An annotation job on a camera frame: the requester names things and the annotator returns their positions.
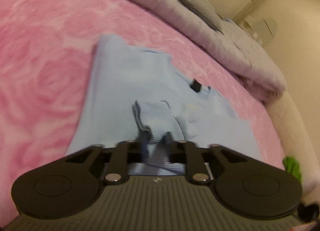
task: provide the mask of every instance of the blue cloth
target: blue cloth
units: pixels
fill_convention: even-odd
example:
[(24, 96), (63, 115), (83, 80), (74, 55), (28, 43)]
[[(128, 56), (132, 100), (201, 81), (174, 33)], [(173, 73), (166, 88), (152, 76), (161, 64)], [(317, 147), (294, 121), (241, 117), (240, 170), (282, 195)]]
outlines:
[(206, 111), (185, 110), (176, 117), (186, 140), (206, 148), (220, 144), (261, 160), (250, 123), (239, 118), (222, 117)]
[[(136, 100), (134, 103), (136, 120), (141, 131), (150, 133), (150, 143), (144, 148), (144, 154), (148, 154), (145, 163), (151, 168), (148, 169), (149, 174), (158, 174), (163, 169), (172, 173), (184, 173), (184, 165), (171, 164), (169, 162), (167, 147), (160, 143), (167, 132), (171, 133), (172, 139), (175, 141), (185, 140), (178, 121), (174, 118), (170, 111), (169, 104), (166, 101), (160, 102), (144, 102)], [(136, 165), (131, 167), (131, 173), (145, 173), (146, 167)]]
[[(193, 91), (189, 86), (192, 80), (179, 72), (170, 63), (170, 59), (168, 54), (160, 51), (126, 45), (119, 36), (102, 35), (83, 112), (67, 154), (92, 144), (114, 147), (118, 142), (135, 139), (139, 134), (134, 108), (136, 100), (150, 103), (166, 101), (172, 116), (186, 125), (181, 129), (187, 136), (188, 129), (195, 127), (199, 130), (202, 121), (199, 118), (196, 126), (189, 124), (188, 122), (192, 122), (189, 110), (197, 111), (201, 115), (206, 114), (206, 124), (209, 125), (212, 123), (210, 116), (215, 120), (217, 117), (233, 119), (232, 126), (224, 124), (229, 128), (229, 132), (232, 132), (235, 125), (243, 123), (237, 118), (228, 101), (217, 91), (206, 86), (202, 86), (199, 93)], [(206, 129), (203, 132), (209, 135), (212, 129)], [(246, 134), (253, 136), (248, 124), (241, 131), (244, 138)], [(232, 142), (230, 148), (239, 151), (237, 142)], [(248, 140), (246, 151), (248, 156), (260, 158), (255, 140)], [(155, 167), (150, 165), (135, 165), (132, 172), (154, 174), (154, 170), (151, 170), (153, 168)], [(159, 169), (156, 169), (157, 174), (172, 174)]]

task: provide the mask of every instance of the metal screw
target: metal screw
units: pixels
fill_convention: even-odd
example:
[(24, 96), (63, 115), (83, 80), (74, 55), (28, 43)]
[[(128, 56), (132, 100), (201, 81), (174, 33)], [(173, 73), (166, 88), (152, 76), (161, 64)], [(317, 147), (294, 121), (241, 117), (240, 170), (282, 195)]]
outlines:
[(106, 176), (106, 180), (108, 181), (119, 181), (121, 180), (121, 175), (117, 173), (110, 173)]
[(196, 181), (207, 181), (209, 179), (209, 176), (205, 173), (196, 173), (192, 176), (192, 178)]

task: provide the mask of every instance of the pink floral pattern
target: pink floral pattern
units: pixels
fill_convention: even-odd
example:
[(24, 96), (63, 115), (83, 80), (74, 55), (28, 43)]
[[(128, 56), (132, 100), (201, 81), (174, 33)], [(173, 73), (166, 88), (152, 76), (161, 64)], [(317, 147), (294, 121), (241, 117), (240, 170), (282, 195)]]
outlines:
[(18, 214), (14, 180), (67, 150), (102, 33), (170, 53), (183, 73), (218, 90), (251, 122), (264, 161), (281, 167), (284, 152), (263, 105), (148, 11), (127, 0), (0, 0), (0, 226)]

